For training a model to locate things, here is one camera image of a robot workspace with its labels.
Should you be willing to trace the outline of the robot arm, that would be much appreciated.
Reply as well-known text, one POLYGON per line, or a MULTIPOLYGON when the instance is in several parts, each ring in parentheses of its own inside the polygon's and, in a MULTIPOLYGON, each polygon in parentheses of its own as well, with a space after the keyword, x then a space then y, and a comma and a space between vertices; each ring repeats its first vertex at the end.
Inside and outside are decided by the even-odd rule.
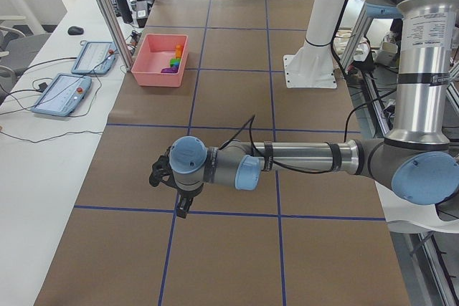
POLYGON ((442 132, 458 0, 367 0, 402 15, 397 99, 392 129, 382 139, 342 143, 241 143, 208 148, 198 138, 176 140, 166 153, 168 185, 184 218, 206 183, 253 190, 264 171, 365 176, 418 205, 437 204, 458 190, 458 163, 442 132))

